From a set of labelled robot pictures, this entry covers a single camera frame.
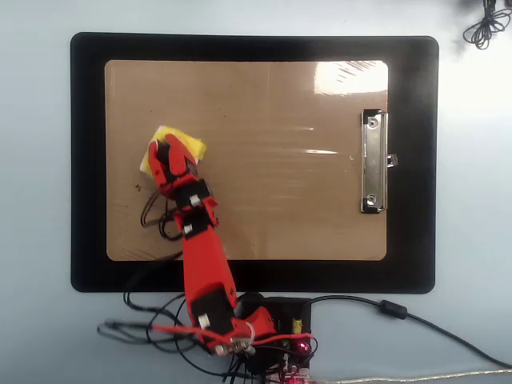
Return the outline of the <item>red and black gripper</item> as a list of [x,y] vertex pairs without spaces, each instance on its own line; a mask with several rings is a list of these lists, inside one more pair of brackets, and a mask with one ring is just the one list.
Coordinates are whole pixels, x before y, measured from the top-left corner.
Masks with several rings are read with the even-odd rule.
[[213,213],[218,203],[206,181],[198,177],[191,152],[173,134],[167,134],[165,141],[152,141],[148,149],[148,164],[160,194],[174,201],[179,211]]

